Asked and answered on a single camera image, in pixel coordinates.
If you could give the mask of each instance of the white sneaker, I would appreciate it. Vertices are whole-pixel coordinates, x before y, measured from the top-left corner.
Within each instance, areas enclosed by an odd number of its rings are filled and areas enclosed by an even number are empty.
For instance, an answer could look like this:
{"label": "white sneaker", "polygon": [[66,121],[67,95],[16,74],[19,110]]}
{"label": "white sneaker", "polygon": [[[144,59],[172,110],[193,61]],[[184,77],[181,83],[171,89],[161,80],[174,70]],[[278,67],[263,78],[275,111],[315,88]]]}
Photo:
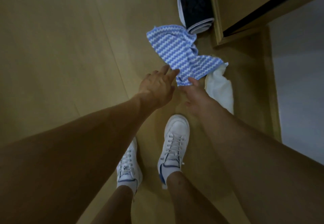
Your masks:
{"label": "white sneaker", "polygon": [[117,166],[117,187],[120,185],[129,186],[134,195],[143,180],[143,174],[136,159],[137,141],[132,140],[124,156]]}
{"label": "white sneaker", "polygon": [[190,128],[187,119],[182,115],[171,116],[164,130],[164,144],[157,169],[162,187],[166,189],[167,177],[181,171],[182,160],[189,142]]}

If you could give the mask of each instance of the floor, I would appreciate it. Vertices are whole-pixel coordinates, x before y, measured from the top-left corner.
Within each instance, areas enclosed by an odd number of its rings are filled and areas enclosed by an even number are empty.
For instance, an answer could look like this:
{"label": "floor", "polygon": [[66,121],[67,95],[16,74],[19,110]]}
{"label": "floor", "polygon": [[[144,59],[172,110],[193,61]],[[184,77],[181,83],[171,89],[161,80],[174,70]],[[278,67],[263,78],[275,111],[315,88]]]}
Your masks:
{"label": "floor", "polygon": [[[0,0],[0,140],[8,143],[48,130],[132,97],[145,74],[163,61],[145,33],[180,24],[176,0]],[[235,115],[272,135],[260,35],[212,49],[199,36],[201,54],[229,62]],[[133,223],[174,223],[156,163],[164,126],[184,114],[191,137],[183,172],[230,223],[249,223],[216,153],[176,90],[137,134],[144,181],[132,206]],[[95,197],[79,224],[90,223],[116,187],[116,174]]]}

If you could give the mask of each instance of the white wall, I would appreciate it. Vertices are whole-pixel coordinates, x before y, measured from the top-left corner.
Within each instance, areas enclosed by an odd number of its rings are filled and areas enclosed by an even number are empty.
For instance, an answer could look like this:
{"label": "white wall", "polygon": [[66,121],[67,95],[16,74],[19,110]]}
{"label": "white wall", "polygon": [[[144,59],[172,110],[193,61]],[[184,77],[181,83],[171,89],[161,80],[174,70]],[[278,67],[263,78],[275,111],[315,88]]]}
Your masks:
{"label": "white wall", "polygon": [[324,0],[269,27],[282,142],[324,164]]}

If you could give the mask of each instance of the wavy striped cloth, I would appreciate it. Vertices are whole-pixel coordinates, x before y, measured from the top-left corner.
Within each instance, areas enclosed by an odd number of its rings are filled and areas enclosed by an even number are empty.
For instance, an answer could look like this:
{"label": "wavy striped cloth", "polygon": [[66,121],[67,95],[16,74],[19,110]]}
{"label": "wavy striped cloth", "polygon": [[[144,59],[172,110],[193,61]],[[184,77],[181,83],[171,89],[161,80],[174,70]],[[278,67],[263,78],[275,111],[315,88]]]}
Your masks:
{"label": "wavy striped cloth", "polygon": [[178,86],[191,85],[188,77],[200,79],[216,70],[223,61],[220,58],[200,55],[194,41],[197,35],[191,35],[179,25],[154,27],[146,33],[148,41],[156,53],[170,65],[171,69],[180,69],[176,77]]}

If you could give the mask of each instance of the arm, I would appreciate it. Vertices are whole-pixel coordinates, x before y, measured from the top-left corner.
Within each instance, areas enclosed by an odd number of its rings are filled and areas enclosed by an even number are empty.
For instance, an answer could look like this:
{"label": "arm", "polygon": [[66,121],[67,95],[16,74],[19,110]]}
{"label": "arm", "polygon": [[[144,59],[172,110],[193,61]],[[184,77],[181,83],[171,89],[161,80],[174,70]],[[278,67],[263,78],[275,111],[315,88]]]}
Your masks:
{"label": "arm", "polygon": [[251,223],[322,223],[324,166],[235,118],[195,79],[181,87]]}
{"label": "arm", "polygon": [[0,148],[2,223],[75,223],[179,73],[148,74],[132,99]]}

